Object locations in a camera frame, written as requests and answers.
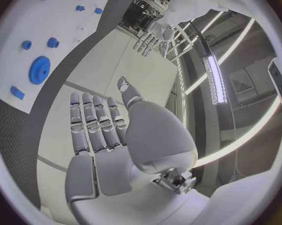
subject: blue plastic part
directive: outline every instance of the blue plastic part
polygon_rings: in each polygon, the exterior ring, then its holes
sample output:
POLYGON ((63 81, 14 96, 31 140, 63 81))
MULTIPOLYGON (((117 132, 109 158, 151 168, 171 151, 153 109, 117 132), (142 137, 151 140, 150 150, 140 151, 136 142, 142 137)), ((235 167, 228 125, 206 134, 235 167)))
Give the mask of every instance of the blue plastic part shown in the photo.
POLYGON ((18 98, 20 100, 23 100, 24 97, 25 97, 25 94, 15 86, 11 86, 10 91, 16 98, 18 98))
POLYGON ((32 42, 29 40, 23 41, 21 47, 25 50, 29 50, 32 46, 32 42))
POLYGON ((75 8, 75 10, 82 12, 82 11, 85 10, 85 7, 84 7, 84 6, 77 5, 76 8, 75 8))
POLYGON ((97 8, 95 8, 95 11, 94 11, 96 14, 102 14, 104 11, 101 9, 101 8, 99 8, 99 7, 97 7, 97 8))
POLYGON ((28 77, 36 85, 44 82, 51 69, 51 61, 46 56, 37 57, 31 64, 28 77))
POLYGON ((47 46, 52 48, 52 49, 56 49, 59 46, 59 44, 60 44, 60 42, 54 37, 51 37, 47 41, 47 46))

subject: robotic hand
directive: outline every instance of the robotic hand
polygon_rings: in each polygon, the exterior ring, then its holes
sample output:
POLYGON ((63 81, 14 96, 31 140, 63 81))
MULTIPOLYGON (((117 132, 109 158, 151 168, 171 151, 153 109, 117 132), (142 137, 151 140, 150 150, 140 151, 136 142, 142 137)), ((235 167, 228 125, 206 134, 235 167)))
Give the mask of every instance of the robotic hand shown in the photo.
POLYGON ((199 18, 209 10, 227 12, 229 9, 250 16, 251 13, 238 0, 170 0, 163 16, 153 20, 147 32, 133 46, 143 56, 148 56, 162 43, 161 54, 166 57, 169 43, 174 39, 174 27, 181 22, 199 18))
POLYGON ((82 96, 94 157, 90 156, 84 132, 79 95, 74 92, 70 96, 76 156, 68 166, 65 181, 69 204, 95 199, 100 192, 105 196, 130 193, 138 176, 151 181, 153 175, 161 174, 154 182, 175 193, 187 192, 194 185, 189 170, 198 153, 189 131, 169 110, 143 98, 125 78, 121 77, 117 86, 129 113, 129 126, 113 98, 107 100, 110 119, 100 97, 91 98, 88 93, 82 96))

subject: white pegboard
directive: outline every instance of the white pegboard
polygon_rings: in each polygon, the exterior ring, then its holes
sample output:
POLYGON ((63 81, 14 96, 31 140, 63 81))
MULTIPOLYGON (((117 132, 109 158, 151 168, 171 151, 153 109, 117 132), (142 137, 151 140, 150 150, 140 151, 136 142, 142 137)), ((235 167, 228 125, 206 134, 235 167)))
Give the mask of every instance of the white pegboard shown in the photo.
POLYGON ((69 52, 96 31, 101 15, 95 13, 95 8, 104 10, 107 1, 13 1, 0 20, 0 99, 30 113, 46 82, 40 85, 30 82, 32 62, 39 56, 49 58, 50 75, 69 52), (77 5, 85 10, 76 11, 77 5), (52 37, 59 41, 58 48, 47 47, 52 37), (32 42, 29 50, 21 47, 25 40, 32 42), (23 100, 11 94, 11 86, 25 93, 23 100))

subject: blue knob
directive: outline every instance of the blue knob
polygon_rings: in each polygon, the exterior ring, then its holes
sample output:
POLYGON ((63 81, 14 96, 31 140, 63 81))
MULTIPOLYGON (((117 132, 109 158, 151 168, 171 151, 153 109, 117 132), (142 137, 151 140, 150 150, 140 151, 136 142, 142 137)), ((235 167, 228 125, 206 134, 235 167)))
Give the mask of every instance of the blue knob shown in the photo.
POLYGON ((47 41, 47 46, 52 48, 52 49, 56 49, 59 46, 60 42, 54 38, 51 37, 48 41, 47 41))
POLYGON ((84 6, 77 5, 76 8, 75 8, 75 10, 82 12, 82 11, 85 10, 85 7, 84 7, 84 6))
POLYGON ((44 82, 51 69, 51 61, 46 56, 37 57, 31 64, 28 77, 36 85, 44 82))
POLYGON ((95 8, 95 11, 94 11, 96 14, 102 14, 104 11, 101 9, 101 8, 99 8, 99 7, 97 7, 97 8, 95 8))
POLYGON ((25 50, 29 50, 32 46, 32 42, 29 40, 23 41, 21 47, 25 50))
POLYGON ((25 97, 25 94, 15 86, 11 86, 10 91, 16 98, 18 98, 20 100, 23 100, 24 97, 25 97))

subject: air vent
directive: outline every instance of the air vent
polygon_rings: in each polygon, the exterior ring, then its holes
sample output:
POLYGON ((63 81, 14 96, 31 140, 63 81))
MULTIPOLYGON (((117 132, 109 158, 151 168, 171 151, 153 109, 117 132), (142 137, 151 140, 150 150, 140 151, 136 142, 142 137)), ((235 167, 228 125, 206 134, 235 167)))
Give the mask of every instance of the air vent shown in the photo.
POLYGON ((254 89, 253 82, 245 70, 232 73, 229 79, 236 94, 254 89))

